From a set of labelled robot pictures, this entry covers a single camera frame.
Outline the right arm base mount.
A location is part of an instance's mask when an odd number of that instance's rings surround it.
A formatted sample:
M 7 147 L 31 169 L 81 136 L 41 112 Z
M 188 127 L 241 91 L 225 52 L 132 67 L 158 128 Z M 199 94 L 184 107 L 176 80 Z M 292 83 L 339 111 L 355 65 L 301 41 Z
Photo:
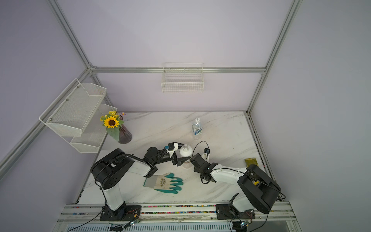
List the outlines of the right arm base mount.
M 240 212 L 236 207 L 233 206 L 233 200 L 239 195 L 235 194 L 227 204 L 216 204 L 216 216 L 218 220 L 223 219 L 250 219 L 256 218 L 253 209 L 248 209 L 244 212 Z

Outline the clear small water bottle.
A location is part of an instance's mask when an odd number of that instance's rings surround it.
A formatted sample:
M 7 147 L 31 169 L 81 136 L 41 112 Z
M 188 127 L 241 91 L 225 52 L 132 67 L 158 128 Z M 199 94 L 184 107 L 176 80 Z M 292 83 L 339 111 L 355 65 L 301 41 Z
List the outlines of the clear small water bottle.
M 196 122 L 196 121 L 193 122 L 192 131 L 193 131 L 193 133 L 192 133 L 193 138 L 195 140 L 198 140 L 198 139 L 201 138 L 202 133 L 203 133 L 203 126 L 201 124 L 201 121 L 200 122 Z

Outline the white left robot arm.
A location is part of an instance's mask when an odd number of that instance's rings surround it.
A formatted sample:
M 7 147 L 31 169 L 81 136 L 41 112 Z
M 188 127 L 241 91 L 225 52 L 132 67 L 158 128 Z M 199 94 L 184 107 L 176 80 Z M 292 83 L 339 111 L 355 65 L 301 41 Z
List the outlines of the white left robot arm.
M 91 167 L 94 182 L 100 187 L 105 205 L 116 212 L 124 206 L 119 182 L 126 173 L 133 173 L 145 178 L 144 187 L 152 188 L 159 192 L 177 194 L 182 190 L 183 180 L 175 177 L 173 173 L 156 175 L 157 164 L 171 162 L 174 166 L 181 166 L 190 159 L 190 156 L 177 156 L 177 151 L 185 147 L 190 151 L 188 144 L 173 142 L 164 149 L 150 147 L 143 158 L 127 154 L 121 149 L 115 149 Z

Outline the white label tea bottle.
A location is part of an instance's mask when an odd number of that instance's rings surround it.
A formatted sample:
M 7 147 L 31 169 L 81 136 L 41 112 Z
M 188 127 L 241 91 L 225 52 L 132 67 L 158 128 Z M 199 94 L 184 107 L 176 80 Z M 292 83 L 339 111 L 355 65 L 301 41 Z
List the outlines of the white label tea bottle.
M 193 167 L 193 165 L 190 161 L 190 158 L 192 157 L 192 154 L 193 154 L 193 148 L 190 145 L 184 144 L 180 148 L 180 156 L 182 158 L 188 157 L 188 159 L 181 165 L 184 169 L 191 169 Z

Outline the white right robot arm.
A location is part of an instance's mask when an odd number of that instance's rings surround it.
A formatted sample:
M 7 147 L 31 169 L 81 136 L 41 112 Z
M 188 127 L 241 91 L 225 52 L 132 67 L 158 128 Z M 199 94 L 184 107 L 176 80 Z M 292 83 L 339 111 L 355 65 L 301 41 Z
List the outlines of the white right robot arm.
M 232 207 L 244 212 L 249 209 L 269 214 L 281 193 L 280 186 L 257 165 L 251 164 L 244 171 L 239 168 L 226 167 L 218 163 L 208 163 L 200 154 L 193 156 L 190 162 L 194 171 L 200 174 L 206 183 L 223 182 L 238 186 L 244 193 L 231 199 Z

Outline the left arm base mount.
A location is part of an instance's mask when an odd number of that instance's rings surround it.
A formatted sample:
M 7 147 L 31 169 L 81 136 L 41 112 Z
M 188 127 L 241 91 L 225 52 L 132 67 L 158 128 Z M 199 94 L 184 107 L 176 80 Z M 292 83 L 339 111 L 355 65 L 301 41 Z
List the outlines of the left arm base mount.
M 100 221 L 135 221 L 141 214 L 142 206 L 126 205 L 124 202 L 117 210 L 112 210 L 107 204 L 102 208 Z

